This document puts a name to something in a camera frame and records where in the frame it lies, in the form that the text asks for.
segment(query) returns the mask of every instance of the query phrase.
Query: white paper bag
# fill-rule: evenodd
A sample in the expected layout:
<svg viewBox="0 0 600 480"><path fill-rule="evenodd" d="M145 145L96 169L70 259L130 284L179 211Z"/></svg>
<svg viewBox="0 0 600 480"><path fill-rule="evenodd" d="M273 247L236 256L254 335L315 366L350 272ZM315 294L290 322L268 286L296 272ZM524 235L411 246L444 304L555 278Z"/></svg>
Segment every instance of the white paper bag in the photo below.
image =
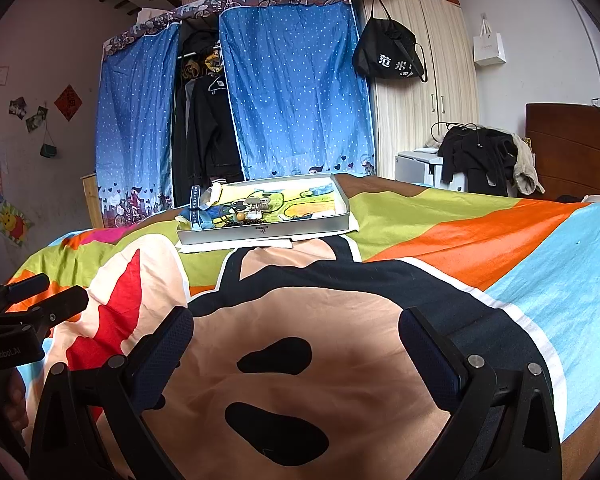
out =
<svg viewBox="0 0 600 480"><path fill-rule="evenodd" d="M502 36L491 31L491 25L483 18L480 36L474 36L474 61L480 66L506 63Z"/></svg>

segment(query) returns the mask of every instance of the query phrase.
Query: white wall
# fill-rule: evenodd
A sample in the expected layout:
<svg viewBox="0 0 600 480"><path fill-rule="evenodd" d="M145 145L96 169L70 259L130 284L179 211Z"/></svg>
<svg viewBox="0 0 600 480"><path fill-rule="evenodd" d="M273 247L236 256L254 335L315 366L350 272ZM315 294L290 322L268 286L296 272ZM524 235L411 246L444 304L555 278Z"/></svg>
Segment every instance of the white wall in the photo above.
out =
<svg viewBox="0 0 600 480"><path fill-rule="evenodd" d="M483 124L524 133L525 105L591 104L600 75L585 27L571 0L460 0L469 37L483 12L502 34L507 63L476 67ZM600 59L600 34L584 18Z"/></svg>
<svg viewBox="0 0 600 480"><path fill-rule="evenodd" d="M134 22L98 0L16 0L0 21L0 162L4 196L35 224L19 248L0 234L0 282L24 260L62 234L89 228L80 177L93 173L94 125L102 43ZM71 84L82 107L70 122L54 101ZM56 158L40 156L44 128L27 133L8 114L23 96L27 116L46 102Z"/></svg>

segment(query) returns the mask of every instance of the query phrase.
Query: curtain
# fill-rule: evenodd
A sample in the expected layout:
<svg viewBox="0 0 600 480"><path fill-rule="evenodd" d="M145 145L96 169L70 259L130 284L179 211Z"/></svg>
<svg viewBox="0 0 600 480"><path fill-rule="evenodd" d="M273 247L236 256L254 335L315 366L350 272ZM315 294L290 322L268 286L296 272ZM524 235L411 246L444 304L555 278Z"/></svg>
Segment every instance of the curtain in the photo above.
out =
<svg viewBox="0 0 600 480"><path fill-rule="evenodd" d="M373 173L351 5L235 7L220 17L220 41L246 179Z"/></svg>
<svg viewBox="0 0 600 480"><path fill-rule="evenodd" d="M171 99L180 25L145 35L102 63L96 175L105 227L173 205Z"/></svg>

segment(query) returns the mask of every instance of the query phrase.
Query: red paper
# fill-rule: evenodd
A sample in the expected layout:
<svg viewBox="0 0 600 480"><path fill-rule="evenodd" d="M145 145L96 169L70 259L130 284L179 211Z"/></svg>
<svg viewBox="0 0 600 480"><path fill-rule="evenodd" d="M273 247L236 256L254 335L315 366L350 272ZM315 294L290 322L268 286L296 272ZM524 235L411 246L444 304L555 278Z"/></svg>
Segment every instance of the red paper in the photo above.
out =
<svg viewBox="0 0 600 480"><path fill-rule="evenodd" d="M75 93L72 86L69 85L64 89L64 92L60 94L60 97L56 99L55 104L58 110L60 110L60 113L64 115L64 118L67 121L70 121L78 111L78 108L82 106L82 101L78 97L78 94Z"/></svg>

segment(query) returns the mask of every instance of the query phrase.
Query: wooden wardrobe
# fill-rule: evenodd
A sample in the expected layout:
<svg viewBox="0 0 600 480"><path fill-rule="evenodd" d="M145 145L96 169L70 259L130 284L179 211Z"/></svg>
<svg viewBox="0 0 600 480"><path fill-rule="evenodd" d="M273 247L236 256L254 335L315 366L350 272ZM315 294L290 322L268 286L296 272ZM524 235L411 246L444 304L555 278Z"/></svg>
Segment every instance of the wooden wardrobe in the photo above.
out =
<svg viewBox="0 0 600 480"><path fill-rule="evenodd" d="M478 89L473 46L460 7L446 0L382 2L393 20L415 34L429 75L426 83L417 77L371 82L376 171L394 178L397 153L424 146L435 123L478 123ZM371 15L371 4L372 0L358 0L362 25ZM374 17L386 18L378 2ZM419 47L416 51L422 56ZM443 132L444 124L434 127L437 137Z"/></svg>

